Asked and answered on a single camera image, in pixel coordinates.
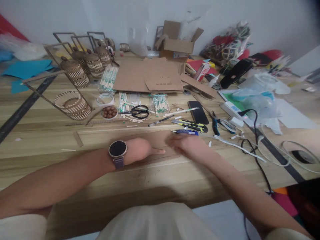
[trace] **forearm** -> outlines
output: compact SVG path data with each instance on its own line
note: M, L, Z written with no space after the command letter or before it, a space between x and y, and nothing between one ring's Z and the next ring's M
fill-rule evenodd
M39 169L0 192L0 219L49 207L114 170L107 149Z
M280 205L216 153L204 165L221 181L226 191L262 237L276 228L289 228L311 237Z

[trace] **white fabric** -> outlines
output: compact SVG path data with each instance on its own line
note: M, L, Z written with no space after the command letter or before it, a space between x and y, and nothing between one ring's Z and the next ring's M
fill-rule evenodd
M29 214L0 220L1 240L43 240L43 216ZM190 208L181 203L129 208L117 215L96 240L217 240L216 235ZM276 229L265 240L310 240L290 229Z

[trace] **black phone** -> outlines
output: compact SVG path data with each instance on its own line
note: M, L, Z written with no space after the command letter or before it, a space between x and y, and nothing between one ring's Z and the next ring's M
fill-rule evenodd
M202 124L209 124L206 113L204 112L200 102L189 101L188 106L189 106L189 108L195 108L195 107L199 108L199 109L190 111L194 122L202 123Z

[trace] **watch strap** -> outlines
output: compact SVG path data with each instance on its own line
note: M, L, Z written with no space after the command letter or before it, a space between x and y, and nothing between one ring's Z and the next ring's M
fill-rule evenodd
M116 169L120 169L124 167L123 157L117 158L113 160Z

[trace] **hand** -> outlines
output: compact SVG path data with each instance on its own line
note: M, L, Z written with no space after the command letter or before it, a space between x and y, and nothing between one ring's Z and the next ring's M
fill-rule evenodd
M221 157L217 152L211 150L201 138L194 135L172 134L167 139L167 144L176 152L202 164Z
M127 152L124 155L124 165L145 159L151 154L165 154L166 150L153 148L147 140L135 138L126 141Z

